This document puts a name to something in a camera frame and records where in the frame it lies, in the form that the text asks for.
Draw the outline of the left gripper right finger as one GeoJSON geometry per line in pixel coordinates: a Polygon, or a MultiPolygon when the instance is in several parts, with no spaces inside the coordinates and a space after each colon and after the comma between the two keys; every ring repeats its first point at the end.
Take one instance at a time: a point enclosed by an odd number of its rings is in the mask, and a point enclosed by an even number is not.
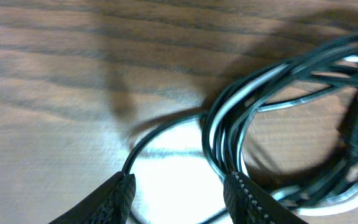
{"type": "Polygon", "coordinates": [[[307,224],[242,172],[225,176],[223,196],[235,224],[307,224]]]}

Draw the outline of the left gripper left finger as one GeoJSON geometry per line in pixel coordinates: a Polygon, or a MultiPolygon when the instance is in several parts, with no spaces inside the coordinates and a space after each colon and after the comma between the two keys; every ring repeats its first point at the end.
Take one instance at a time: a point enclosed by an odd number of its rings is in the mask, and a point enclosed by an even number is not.
{"type": "Polygon", "coordinates": [[[119,171],[51,223],[125,224],[135,192],[135,175],[119,171]]]}

